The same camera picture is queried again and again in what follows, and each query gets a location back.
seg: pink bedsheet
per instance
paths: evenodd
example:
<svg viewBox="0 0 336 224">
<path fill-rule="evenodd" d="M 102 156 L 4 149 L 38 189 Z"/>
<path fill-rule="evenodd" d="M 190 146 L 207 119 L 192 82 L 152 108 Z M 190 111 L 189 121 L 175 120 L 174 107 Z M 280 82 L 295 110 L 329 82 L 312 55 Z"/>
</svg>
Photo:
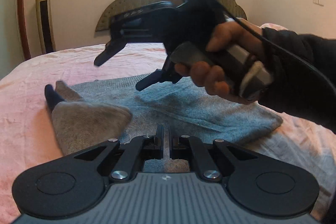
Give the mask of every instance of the pink bedsheet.
<svg viewBox="0 0 336 224">
<path fill-rule="evenodd" d="M 0 223 L 19 212 L 11 185 L 24 170 L 61 157 L 44 99 L 46 84 L 64 80 L 69 85 L 149 73 L 166 58 L 161 44 L 127 45 L 100 68 L 93 60 L 104 45 L 55 52 L 28 60 L 0 80 Z M 268 137 L 247 147 L 312 172 L 320 196 L 312 214 L 320 219 L 335 190 L 336 138 L 322 126 L 280 114 L 284 122 Z"/>
</svg>

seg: human hand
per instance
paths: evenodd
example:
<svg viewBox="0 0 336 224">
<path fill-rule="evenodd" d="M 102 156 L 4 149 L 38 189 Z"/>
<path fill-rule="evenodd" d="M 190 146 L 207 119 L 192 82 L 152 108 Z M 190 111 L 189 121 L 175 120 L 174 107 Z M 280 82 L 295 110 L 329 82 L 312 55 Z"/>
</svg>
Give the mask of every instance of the human hand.
<svg viewBox="0 0 336 224">
<path fill-rule="evenodd" d="M 258 26 L 242 18 L 239 20 L 255 32 L 262 34 L 262 29 Z M 206 50 L 208 52 L 218 52 L 231 44 L 238 44 L 248 52 L 257 56 L 261 61 L 265 60 L 262 42 L 250 32 L 246 31 L 237 22 L 230 20 L 215 27 Z M 209 95 L 218 95 L 226 100 L 240 104 L 252 103 L 251 101 L 230 93 L 230 87 L 228 83 L 224 81 L 224 71 L 220 66 L 211 67 L 208 63 L 201 61 L 192 65 L 191 68 L 183 64 L 176 64 L 175 71 L 182 76 L 191 76 L 195 85 L 205 87 Z"/>
</svg>

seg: white door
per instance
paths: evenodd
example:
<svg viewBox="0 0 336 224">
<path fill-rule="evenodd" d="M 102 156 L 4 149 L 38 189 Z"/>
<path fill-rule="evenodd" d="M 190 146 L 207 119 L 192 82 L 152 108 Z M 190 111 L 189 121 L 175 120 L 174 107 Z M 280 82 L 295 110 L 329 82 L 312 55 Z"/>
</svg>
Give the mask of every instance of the white door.
<svg viewBox="0 0 336 224">
<path fill-rule="evenodd" d="M 16 0 L 0 0 L 0 79 L 23 61 Z"/>
</svg>

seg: sweater sleeve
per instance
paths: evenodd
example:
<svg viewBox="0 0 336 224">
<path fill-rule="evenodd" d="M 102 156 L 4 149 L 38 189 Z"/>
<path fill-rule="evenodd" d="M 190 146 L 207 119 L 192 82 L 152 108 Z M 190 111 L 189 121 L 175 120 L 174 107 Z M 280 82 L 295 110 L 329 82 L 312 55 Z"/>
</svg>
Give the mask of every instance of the sweater sleeve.
<svg viewBox="0 0 336 224">
<path fill-rule="evenodd" d="M 265 28 L 263 36 L 274 82 L 259 103 L 311 120 L 336 133 L 336 42 Z"/>
</svg>

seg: brown door frame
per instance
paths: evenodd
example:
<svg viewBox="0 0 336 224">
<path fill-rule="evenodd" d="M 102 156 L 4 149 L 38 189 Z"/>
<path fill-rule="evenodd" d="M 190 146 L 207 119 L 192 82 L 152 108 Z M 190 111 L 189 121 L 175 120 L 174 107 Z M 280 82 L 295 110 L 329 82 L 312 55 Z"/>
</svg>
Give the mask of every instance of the brown door frame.
<svg viewBox="0 0 336 224">
<path fill-rule="evenodd" d="M 29 51 L 29 44 L 26 32 L 26 22 L 25 22 L 25 8 L 24 8 L 24 0 L 17 0 L 17 17 L 19 23 L 21 44 L 23 49 L 23 54 L 26 60 L 31 58 Z"/>
</svg>

